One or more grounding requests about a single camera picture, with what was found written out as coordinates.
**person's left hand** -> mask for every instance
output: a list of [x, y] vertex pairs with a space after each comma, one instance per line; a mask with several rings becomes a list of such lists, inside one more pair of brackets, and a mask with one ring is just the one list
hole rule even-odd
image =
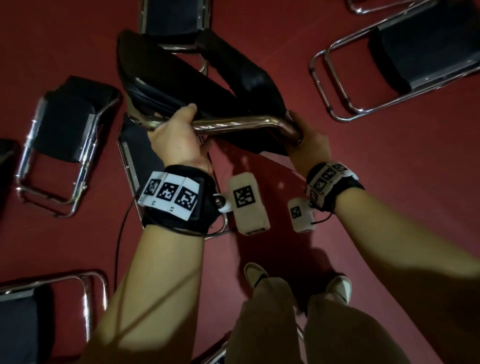
[[206, 155], [211, 139], [201, 145], [190, 125], [196, 112], [195, 104], [179, 109], [164, 125], [148, 132], [148, 138], [165, 167], [181, 164], [212, 175], [213, 166]]

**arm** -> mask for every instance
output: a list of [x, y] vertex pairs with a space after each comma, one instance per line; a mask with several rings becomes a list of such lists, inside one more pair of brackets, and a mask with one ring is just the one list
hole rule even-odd
[[[165, 166], [212, 171], [190, 123], [196, 107], [181, 108], [149, 133]], [[197, 323], [203, 238], [154, 225], [135, 256], [79, 363], [189, 363]]]
[[[306, 145], [289, 150], [304, 176], [330, 160], [326, 135], [295, 118]], [[377, 278], [408, 313], [445, 363], [478, 363], [480, 260], [350, 188], [335, 214]]]

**person's right arm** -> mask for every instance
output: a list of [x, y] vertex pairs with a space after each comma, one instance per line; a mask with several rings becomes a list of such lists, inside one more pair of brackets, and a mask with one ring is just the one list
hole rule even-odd
[[[330, 160], [328, 138], [294, 119], [305, 137], [289, 155], [306, 177]], [[441, 359], [480, 363], [480, 260], [358, 188], [337, 197], [335, 214]]]

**leg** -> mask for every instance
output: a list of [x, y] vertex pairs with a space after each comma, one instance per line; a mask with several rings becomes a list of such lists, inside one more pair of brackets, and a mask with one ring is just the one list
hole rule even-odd
[[304, 332], [309, 364], [407, 364], [407, 356], [371, 316], [349, 307], [351, 283], [345, 276], [327, 292], [312, 296]]
[[257, 265], [254, 268], [262, 271], [247, 271], [249, 264], [245, 275], [255, 286], [253, 297], [243, 304], [228, 340], [225, 363], [301, 363], [293, 312], [295, 299], [288, 283], [281, 278], [268, 278]]

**black and white square marker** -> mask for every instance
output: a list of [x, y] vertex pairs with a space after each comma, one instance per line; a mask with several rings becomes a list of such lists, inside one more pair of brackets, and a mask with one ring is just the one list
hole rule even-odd
[[145, 188], [144, 194], [147, 194], [149, 196], [154, 196], [155, 191], [156, 191], [158, 185], [160, 184], [160, 182], [162, 182], [162, 181], [161, 180], [155, 180], [155, 179], [150, 180], [147, 187]]
[[317, 179], [317, 182], [315, 182], [313, 186], [318, 192], [321, 192], [326, 185], [327, 185], [327, 182], [319, 178]]
[[292, 214], [292, 218], [299, 218], [301, 216], [300, 206], [295, 206], [290, 209], [290, 214]]
[[190, 191], [188, 188], [182, 187], [180, 192], [175, 199], [175, 204], [186, 208], [189, 211], [192, 211], [195, 207], [195, 202], [197, 201], [198, 194], [193, 191]]
[[177, 184], [165, 182], [156, 196], [162, 200], [171, 201], [178, 187]]
[[347, 167], [345, 167], [342, 164], [334, 164], [334, 165], [332, 165], [332, 167], [335, 168], [339, 172], [343, 172], [344, 170], [348, 169]]
[[329, 181], [329, 180], [331, 180], [332, 177], [335, 176], [335, 175], [336, 175], [336, 172], [335, 172], [333, 169], [327, 168], [327, 170], [322, 173], [322, 178], [323, 178], [324, 180]]
[[233, 197], [238, 208], [255, 203], [251, 186], [245, 186], [233, 191]]
[[317, 203], [317, 199], [318, 199], [318, 193], [315, 192], [313, 189], [310, 190], [310, 199]]

